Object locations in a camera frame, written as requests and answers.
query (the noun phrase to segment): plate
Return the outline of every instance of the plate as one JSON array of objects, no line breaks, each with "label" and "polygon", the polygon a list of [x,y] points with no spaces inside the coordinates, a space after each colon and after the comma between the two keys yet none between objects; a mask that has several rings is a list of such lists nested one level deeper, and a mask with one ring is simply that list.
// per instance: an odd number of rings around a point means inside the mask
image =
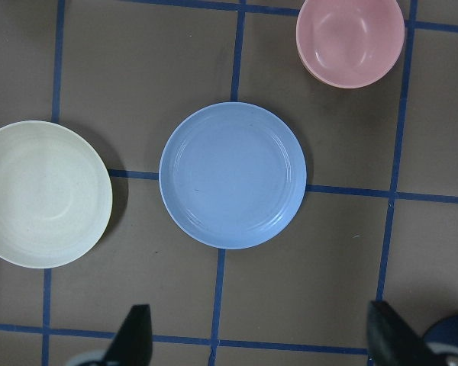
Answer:
[{"label": "plate", "polygon": [[65,265],[98,242],[112,189],[79,135],[27,120],[0,129],[0,257],[29,268]]},{"label": "plate", "polygon": [[256,105],[220,103],[184,120],[161,156],[160,190],[178,226],[209,246],[242,249],[282,231],[305,192],[295,135]]}]

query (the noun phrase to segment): pink bowl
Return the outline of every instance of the pink bowl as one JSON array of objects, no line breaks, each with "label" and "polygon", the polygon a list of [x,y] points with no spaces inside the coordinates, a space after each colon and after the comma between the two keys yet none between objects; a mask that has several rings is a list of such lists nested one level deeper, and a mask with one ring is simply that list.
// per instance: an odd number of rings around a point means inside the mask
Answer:
[{"label": "pink bowl", "polygon": [[306,0],[297,20],[298,54],[307,70],[339,88],[382,78],[404,44],[396,0]]}]

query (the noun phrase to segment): white bowl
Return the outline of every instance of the white bowl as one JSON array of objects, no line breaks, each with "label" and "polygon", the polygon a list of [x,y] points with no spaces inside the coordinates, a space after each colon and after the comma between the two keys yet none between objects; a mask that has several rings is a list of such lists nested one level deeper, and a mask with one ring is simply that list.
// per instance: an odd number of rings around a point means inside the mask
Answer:
[{"label": "white bowl", "polygon": [[0,257],[52,268],[100,239],[112,189],[97,152],[65,127],[38,120],[0,129]]}]

